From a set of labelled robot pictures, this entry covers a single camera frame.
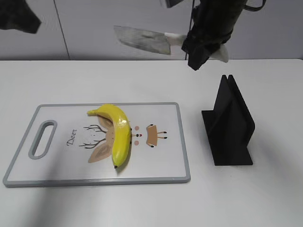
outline yellow banana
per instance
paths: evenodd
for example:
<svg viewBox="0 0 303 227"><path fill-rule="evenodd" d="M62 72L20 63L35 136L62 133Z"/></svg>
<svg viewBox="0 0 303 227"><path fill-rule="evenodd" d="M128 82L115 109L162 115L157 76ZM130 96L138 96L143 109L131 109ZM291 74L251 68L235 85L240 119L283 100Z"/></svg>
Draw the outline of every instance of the yellow banana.
<svg viewBox="0 0 303 227"><path fill-rule="evenodd" d="M112 159L114 167L121 166L128 155L131 128L125 113L117 106L104 104L97 110L87 112L88 116L99 115L113 122L115 129L115 141L112 148Z"/></svg>

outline deer ear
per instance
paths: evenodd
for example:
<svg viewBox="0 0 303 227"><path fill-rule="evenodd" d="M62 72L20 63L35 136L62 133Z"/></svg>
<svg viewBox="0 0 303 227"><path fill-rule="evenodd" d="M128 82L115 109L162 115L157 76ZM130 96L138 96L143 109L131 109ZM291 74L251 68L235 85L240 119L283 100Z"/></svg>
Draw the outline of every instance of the deer ear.
<svg viewBox="0 0 303 227"><path fill-rule="evenodd" d="M98 117L98 120L99 120L99 123L104 128L110 129L110 128L114 127L113 123L109 119L107 119L105 117Z"/></svg>
<svg viewBox="0 0 303 227"><path fill-rule="evenodd" d="M95 148L94 152L89 158L89 163L98 162L102 159L109 157L112 154L111 147L103 143L99 147Z"/></svg>

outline white table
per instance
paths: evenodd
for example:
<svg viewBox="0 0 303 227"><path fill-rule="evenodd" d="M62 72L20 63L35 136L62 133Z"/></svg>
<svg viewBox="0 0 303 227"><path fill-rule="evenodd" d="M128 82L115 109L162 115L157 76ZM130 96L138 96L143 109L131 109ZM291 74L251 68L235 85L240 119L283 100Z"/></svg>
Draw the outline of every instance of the white table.
<svg viewBox="0 0 303 227"><path fill-rule="evenodd" d="M191 172L185 184L1 184L0 226L302 226L301 60L209 61L197 72L186 61L2 61L0 72L1 177L36 107L57 103L178 102ZM253 166L213 164L201 110L213 108L222 74L256 123Z"/></svg>

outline wall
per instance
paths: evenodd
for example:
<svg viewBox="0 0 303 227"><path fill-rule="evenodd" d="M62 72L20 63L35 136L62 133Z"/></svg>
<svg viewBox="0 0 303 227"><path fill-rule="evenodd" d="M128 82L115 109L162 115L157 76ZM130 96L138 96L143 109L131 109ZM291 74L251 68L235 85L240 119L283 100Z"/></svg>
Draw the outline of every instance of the wall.
<svg viewBox="0 0 303 227"><path fill-rule="evenodd" d="M36 35L0 30L0 60L184 58L179 47L167 56L124 46L116 39L113 25L186 34L192 0L169 9L160 0L56 0L58 14L54 0L27 2L43 23ZM249 0L252 6L261 2ZM244 11L227 43L230 58L302 59L302 9L302 0L267 0L260 12Z"/></svg>

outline deer antler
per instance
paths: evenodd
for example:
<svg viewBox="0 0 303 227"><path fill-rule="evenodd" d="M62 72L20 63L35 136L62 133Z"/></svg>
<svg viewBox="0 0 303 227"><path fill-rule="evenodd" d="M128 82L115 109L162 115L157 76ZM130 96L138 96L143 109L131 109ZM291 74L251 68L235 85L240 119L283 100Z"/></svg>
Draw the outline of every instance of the deer antler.
<svg viewBox="0 0 303 227"><path fill-rule="evenodd" d="M96 124L92 124L90 125L89 127L83 127L84 129L86 130L89 130L89 129L99 129L99 131L103 132L106 134L106 131L104 131L99 125L96 125Z"/></svg>
<svg viewBox="0 0 303 227"><path fill-rule="evenodd" d="M79 147L84 147L85 149L92 149L95 148L100 142L105 141L106 138L102 140L94 140L96 142L95 144L88 144L88 143L83 143L83 145L79 145Z"/></svg>

